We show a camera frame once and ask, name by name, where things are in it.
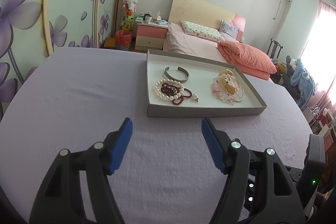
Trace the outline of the thin silver bangle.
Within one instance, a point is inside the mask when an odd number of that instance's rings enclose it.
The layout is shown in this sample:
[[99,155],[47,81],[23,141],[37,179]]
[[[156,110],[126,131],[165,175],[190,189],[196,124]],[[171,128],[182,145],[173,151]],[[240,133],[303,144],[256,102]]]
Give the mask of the thin silver bangle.
[[244,88],[238,80],[229,80],[226,84],[226,90],[229,93],[229,100],[241,102],[244,98]]

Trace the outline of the small pearl earring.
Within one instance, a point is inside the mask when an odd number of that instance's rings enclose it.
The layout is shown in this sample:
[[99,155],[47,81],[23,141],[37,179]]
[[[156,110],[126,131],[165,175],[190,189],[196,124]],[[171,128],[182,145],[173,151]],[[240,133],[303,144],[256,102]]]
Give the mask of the small pearl earring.
[[191,96],[191,99],[192,99],[194,102],[199,102],[199,96],[198,96],[197,94],[195,94],[195,93]]

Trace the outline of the grey shallow jewelry tray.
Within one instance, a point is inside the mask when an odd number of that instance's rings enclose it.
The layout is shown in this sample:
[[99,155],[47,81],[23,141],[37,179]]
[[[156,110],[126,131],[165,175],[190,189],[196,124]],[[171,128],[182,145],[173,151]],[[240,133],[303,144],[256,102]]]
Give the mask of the grey shallow jewelry tray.
[[[199,96],[199,102],[186,99],[181,105],[175,106],[171,100],[166,100],[157,93],[161,87],[160,81],[166,79],[164,75],[166,67],[170,68],[168,73],[179,80],[184,80],[186,76],[177,67],[188,71],[189,79],[183,85]],[[211,85],[214,79],[225,69],[231,70],[244,88],[245,94],[241,102],[222,101],[212,93]],[[179,53],[148,50],[147,88],[148,117],[238,117],[259,115],[267,108],[266,103],[251,82],[234,65]]]

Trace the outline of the blue plush robe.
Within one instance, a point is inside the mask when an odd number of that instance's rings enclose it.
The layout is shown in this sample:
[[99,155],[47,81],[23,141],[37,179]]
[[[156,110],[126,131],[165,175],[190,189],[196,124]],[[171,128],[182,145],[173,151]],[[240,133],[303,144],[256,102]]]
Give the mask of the blue plush robe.
[[299,99],[296,103],[301,110],[304,110],[312,96],[315,95],[315,82],[303,66],[301,59],[291,59],[289,65],[294,71],[290,77],[290,84],[298,87],[299,90]]

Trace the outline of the pink curtain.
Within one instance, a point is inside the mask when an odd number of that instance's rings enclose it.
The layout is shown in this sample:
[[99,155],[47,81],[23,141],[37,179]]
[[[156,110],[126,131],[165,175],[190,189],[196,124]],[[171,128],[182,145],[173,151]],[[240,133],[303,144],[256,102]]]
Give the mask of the pink curtain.
[[335,112],[335,7],[319,0],[301,61],[315,82],[310,105]]

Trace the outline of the folded coral duvet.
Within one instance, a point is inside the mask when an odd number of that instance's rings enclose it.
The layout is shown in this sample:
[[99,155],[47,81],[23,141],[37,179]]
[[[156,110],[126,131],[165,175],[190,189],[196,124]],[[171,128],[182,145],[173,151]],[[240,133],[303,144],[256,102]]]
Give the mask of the folded coral duvet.
[[277,67],[263,51],[239,42],[223,41],[218,44],[218,51],[226,62],[238,67],[243,73],[269,80],[277,72]]

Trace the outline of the dark wooden chair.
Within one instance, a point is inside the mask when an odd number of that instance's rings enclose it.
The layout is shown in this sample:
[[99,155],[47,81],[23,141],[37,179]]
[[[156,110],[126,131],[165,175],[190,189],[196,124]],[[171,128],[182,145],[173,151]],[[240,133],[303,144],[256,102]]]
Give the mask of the dark wooden chair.
[[279,58],[280,52],[283,49],[283,46],[273,38],[270,39],[270,44],[268,47],[268,50],[266,54],[271,58],[271,59],[277,59]]

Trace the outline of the small wooden stool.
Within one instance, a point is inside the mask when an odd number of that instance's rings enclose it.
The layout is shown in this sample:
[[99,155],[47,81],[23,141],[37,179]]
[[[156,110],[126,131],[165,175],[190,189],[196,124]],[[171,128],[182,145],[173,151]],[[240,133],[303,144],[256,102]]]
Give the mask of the small wooden stool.
[[116,39],[115,38],[106,38],[104,42],[104,48],[106,49],[115,49]]

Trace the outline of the blue patterned pillow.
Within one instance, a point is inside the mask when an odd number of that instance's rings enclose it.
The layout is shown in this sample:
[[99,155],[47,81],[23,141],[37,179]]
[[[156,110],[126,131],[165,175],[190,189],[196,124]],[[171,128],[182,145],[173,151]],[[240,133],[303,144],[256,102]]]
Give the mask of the blue patterned pillow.
[[222,20],[219,32],[225,41],[235,42],[238,36],[240,28],[235,27],[226,21]]

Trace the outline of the red trash bin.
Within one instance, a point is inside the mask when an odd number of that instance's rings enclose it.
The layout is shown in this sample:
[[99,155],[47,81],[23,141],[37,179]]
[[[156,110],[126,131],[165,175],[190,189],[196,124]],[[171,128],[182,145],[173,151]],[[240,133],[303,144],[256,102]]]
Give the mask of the red trash bin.
[[127,30],[119,30],[115,34],[115,48],[117,50],[122,50],[122,51],[128,51],[131,40],[132,40],[133,34],[131,31]]

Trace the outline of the pink white nightstand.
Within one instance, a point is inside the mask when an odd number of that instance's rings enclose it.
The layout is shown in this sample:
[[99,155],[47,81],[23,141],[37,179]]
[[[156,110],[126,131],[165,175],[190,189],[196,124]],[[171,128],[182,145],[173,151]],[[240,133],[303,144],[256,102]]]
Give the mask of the pink white nightstand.
[[152,22],[137,23],[135,50],[162,50],[167,30],[168,25],[159,25]]

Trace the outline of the green yellow plush toy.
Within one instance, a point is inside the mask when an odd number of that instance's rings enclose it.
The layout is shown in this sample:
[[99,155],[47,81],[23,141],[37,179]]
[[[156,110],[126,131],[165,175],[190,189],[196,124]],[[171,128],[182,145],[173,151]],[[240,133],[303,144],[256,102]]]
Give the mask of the green yellow plush toy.
[[127,15],[125,18],[121,20],[120,26],[122,30],[130,31],[134,26],[134,16]]

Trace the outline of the pink bed sheet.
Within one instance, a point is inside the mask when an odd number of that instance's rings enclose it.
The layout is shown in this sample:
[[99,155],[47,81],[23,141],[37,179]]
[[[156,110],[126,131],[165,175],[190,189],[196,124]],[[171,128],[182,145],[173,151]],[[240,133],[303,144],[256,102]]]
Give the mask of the pink bed sheet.
[[175,23],[169,23],[163,41],[163,51],[227,63],[219,52],[216,42],[185,34],[184,29]]

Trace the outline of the floral white pillow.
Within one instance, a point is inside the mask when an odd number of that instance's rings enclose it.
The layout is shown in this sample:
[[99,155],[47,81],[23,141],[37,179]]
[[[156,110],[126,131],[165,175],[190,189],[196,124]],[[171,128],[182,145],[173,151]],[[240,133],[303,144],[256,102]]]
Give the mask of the floral white pillow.
[[188,21],[181,21],[181,24],[185,33],[188,35],[210,40],[217,43],[224,41],[224,38],[217,29],[206,27]]

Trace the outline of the wardrobe with flower print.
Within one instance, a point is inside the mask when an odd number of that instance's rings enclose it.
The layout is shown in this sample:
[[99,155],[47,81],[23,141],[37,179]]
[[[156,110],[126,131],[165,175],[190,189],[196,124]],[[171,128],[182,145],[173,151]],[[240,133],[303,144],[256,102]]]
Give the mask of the wardrobe with flower print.
[[116,29],[117,0],[1,0],[1,112],[49,55],[101,48]]

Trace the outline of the white mug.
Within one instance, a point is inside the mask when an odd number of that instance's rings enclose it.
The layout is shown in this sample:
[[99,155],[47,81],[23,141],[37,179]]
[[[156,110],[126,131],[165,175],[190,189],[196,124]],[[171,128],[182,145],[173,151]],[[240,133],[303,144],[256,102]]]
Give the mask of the white mug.
[[149,14],[147,14],[147,15],[145,16],[143,22],[146,23],[146,24],[149,24],[149,23],[151,22],[151,20],[152,20],[152,16],[149,15]]

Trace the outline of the cream pink headboard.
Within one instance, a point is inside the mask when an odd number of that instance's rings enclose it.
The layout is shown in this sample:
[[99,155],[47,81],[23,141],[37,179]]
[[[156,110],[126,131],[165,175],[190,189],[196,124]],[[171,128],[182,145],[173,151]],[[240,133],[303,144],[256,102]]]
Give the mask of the cream pink headboard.
[[180,24],[189,21],[218,30],[222,20],[239,28],[236,40],[240,42],[245,29],[245,18],[205,0],[173,0],[168,22]]

